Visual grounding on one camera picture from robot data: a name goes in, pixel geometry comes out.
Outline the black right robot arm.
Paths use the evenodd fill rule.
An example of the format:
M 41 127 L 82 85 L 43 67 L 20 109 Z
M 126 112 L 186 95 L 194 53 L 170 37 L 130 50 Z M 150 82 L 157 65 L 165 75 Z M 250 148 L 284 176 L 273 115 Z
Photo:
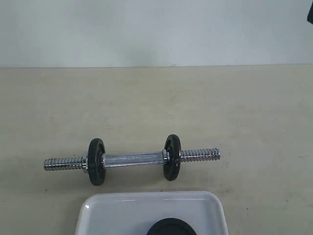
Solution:
M 311 24 L 313 24 L 313 5 L 311 6 L 308 15 L 307 15 L 307 21 Z

